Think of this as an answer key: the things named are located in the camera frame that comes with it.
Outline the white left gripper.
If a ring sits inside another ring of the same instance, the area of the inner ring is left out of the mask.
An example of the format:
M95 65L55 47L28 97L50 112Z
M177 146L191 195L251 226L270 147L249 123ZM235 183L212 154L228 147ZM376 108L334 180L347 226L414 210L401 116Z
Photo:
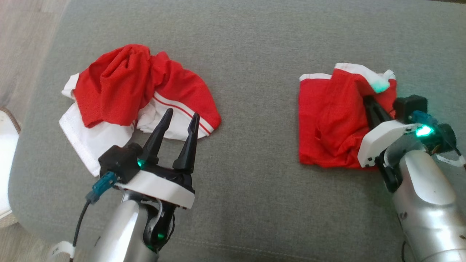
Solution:
M158 164L158 153L162 144L164 134L170 126L173 117L173 109L167 109L161 121L155 127L146 141L142 154L140 155L140 166ZM178 158L173 162L173 169L180 170L186 174L194 171L198 130L200 115L194 113L187 128L188 136ZM195 194L183 185L165 177L166 171L162 171L162 177L152 170L145 171L140 168L123 168L115 170L115 187L123 191L123 199L134 201L165 201L176 207L191 209L195 200Z

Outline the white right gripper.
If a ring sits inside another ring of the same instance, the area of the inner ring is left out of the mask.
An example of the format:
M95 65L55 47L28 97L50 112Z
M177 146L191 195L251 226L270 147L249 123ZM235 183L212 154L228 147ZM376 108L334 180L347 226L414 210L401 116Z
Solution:
M375 166L378 156L383 164L394 167L408 151L424 149L415 133L420 124L402 124L393 120L373 96L365 96L363 106L371 131L363 137L358 152L361 167Z

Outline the red shorts with white stripe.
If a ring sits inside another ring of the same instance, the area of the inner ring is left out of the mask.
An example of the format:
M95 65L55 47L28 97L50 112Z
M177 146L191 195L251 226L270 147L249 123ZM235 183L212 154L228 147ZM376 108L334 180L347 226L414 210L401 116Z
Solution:
M303 74L298 95L299 162L360 169L358 152L368 133L363 98L373 97L394 116L397 81L392 70L337 63L333 73Z

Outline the red and white jersey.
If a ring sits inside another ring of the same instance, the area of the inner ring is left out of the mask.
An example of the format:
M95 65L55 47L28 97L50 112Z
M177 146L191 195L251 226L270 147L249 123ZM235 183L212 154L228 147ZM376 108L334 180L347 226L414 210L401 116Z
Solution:
M198 138L210 136L222 119L204 80L167 53L129 44L101 55L72 75L62 94L74 102L59 124L81 161L94 176L98 158L110 147L125 146L136 129L151 133L168 109L173 118L166 139L185 141L195 113Z

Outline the wide grey sofa cushion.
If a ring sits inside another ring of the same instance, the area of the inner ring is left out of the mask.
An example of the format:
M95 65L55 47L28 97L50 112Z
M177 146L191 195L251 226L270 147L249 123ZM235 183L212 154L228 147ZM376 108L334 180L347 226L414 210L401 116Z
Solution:
M466 4L416 0L73 0L16 149L10 204L28 232L71 241L95 183L59 126L69 77L136 43L208 85L222 123L197 146L190 210L160 261L401 262L403 234L376 171L298 158L299 77L337 63L392 70L428 98L466 154Z

